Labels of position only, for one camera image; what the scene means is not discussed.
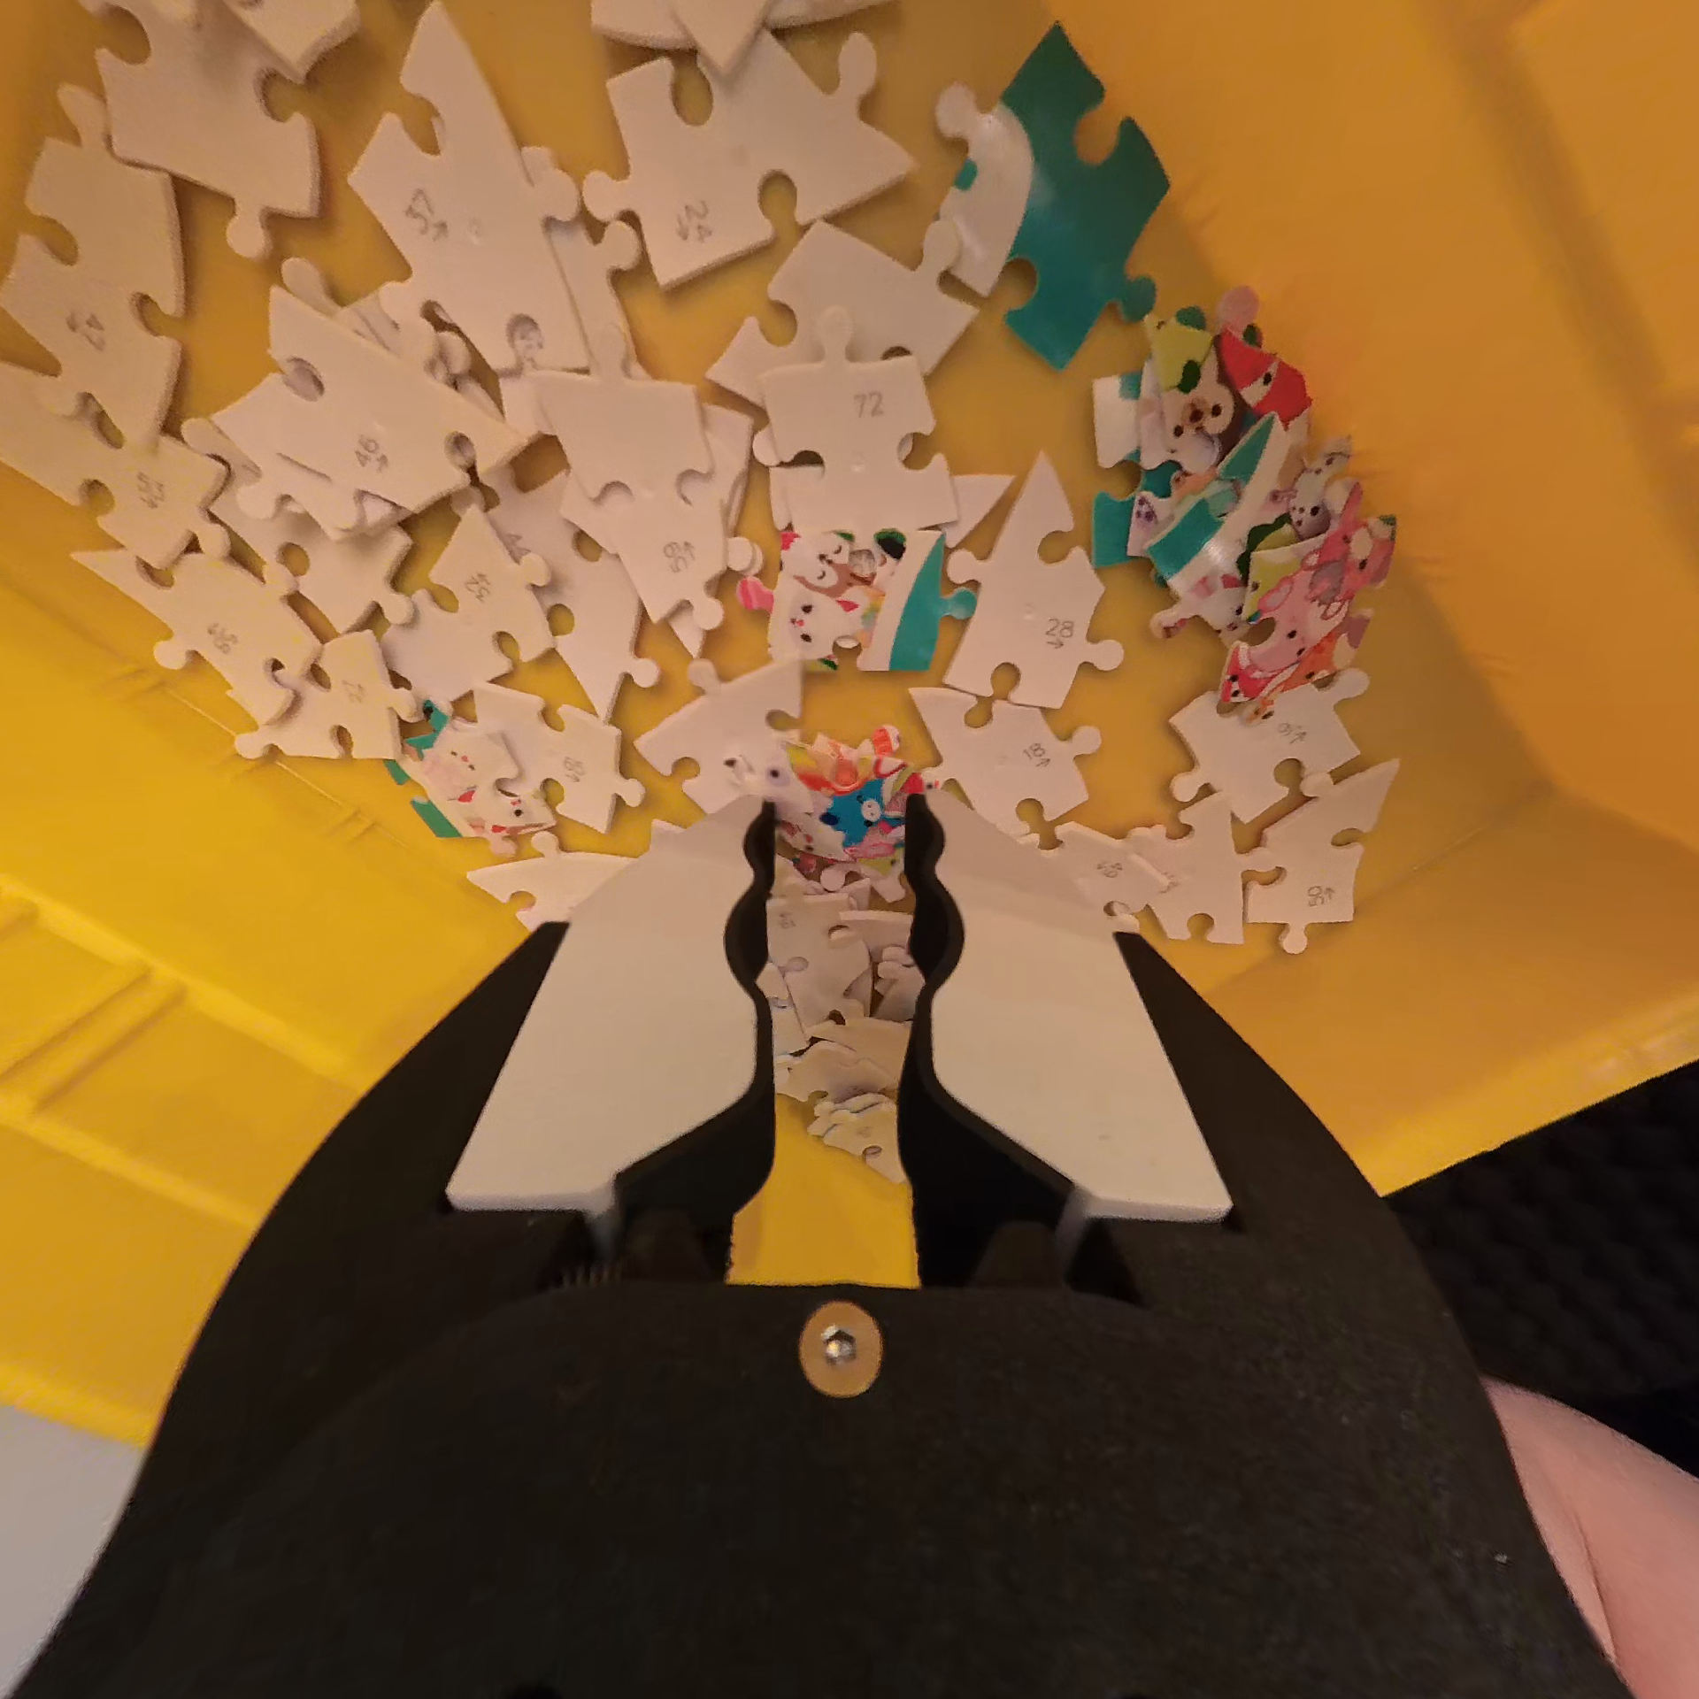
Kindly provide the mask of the yellow plastic bin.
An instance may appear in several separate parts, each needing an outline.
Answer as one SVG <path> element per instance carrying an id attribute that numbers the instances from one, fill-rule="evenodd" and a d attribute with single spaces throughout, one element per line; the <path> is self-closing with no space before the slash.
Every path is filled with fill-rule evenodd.
<path id="1" fill-rule="evenodd" d="M 1384 1193 L 1694 1057 L 1694 3 L 1060 3 L 1171 197 L 1160 303 L 1262 296 L 1397 519 L 1340 714 L 1399 760 L 1351 925 L 1160 943 Z M 1050 3 L 888 3 L 869 120 L 899 263 Z M 1009 271 L 931 379 L 960 474 L 1043 449 L 1085 529 L 1106 311 L 1058 375 Z M 72 561 L 92 514 L 3 470 L 3 1404 L 145 1442 L 253 1229 L 513 946 L 363 760 L 244 760 L 244 714 Z"/>

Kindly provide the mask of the pile of puzzle pieces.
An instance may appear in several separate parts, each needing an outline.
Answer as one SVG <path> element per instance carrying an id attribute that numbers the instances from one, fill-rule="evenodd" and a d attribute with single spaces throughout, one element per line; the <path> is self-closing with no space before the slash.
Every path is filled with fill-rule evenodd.
<path id="1" fill-rule="evenodd" d="M 1209 685 L 1171 727 L 1176 685 L 1132 677 L 1132 576 L 1087 587 L 1062 539 L 1065 481 L 1039 449 L 1020 479 L 960 474 L 931 379 L 982 303 L 959 197 L 899 263 L 847 220 L 913 176 L 901 140 L 847 97 L 751 93 L 772 145 L 803 154 L 816 219 L 769 257 L 744 247 L 640 328 L 620 275 L 644 266 L 632 210 L 592 219 L 566 148 L 507 121 L 518 75 L 556 106 L 552 142 L 606 142 L 588 22 L 546 47 L 541 14 L 381 26 L 336 58 L 306 125 L 319 145 L 318 251 L 227 247 L 208 183 L 120 140 L 103 91 L 24 174 L 3 313 L 50 344 L 62 403 L 3 365 L 3 468 L 94 516 L 72 561 L 158 622 L 156 663 L 195 656 L 244 714 L 244 760 L 376 763 L 436 841 L 477 843 L 468 883 L 521 922 L 556 918 L 548 882 L 594 883 L 667 816 L 762 790 L 803 799 L 784 747 L 899 733 L 942 780 L 1018 835 L 1023 809 L 1084 854 L 1099 914 L 1156 893 L 1179 943 L 1280 928 L 1251 841 L 1362 760 L 1340 714 L 1367 677 L 1250 716 Z M 1103 835 L 1160 742 L 1193 738 L 1168 831 Z M 799 861 L 807 889 L 872 897 L 890 861 Z"/>

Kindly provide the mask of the person's leg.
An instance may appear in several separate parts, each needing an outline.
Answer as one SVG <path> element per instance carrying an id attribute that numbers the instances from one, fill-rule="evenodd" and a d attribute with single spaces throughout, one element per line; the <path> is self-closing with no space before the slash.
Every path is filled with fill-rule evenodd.
<path id="1" fill-rule="evenodd" d="M 1487 1380 L 1546 1555 L 1623 1687 L 1696 1695 L 1696 1478 L 1541 1394 Z"/>

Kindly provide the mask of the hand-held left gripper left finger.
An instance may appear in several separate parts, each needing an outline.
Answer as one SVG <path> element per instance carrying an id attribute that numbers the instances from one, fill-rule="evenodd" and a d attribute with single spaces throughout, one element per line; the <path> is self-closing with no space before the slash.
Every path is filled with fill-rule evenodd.
<path id="1" fill-rule="evenodd" d="M 689 1233 L 729 1274 L 775 1161 L 771 805 L 726 805 L 563 925 L 446 1184 L 461 1213 L 566 1211 L 604 1257 Z"/>

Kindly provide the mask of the black quilted pad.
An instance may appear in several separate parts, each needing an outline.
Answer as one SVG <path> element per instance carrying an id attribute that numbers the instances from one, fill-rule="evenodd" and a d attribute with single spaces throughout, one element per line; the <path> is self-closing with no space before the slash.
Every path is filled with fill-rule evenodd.
<path id="1" fill-rule="evenodd" d="M 1487 1376 L 1696 1475 L 1696 1066 L 1388 1195 Z"/>

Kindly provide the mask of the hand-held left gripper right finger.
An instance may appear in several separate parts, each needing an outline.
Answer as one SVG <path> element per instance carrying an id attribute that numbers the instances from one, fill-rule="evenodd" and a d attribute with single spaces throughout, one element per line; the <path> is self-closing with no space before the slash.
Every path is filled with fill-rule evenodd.
<path id="1" fill-rule="evenodd" d="M 922 1276 L 971 1276 L 1007 1228 L 1067 1268 L 1093 1226 L 1232 1207 L 1111 925 L 957 796 L 906 807 L 903 1171 Z"/>

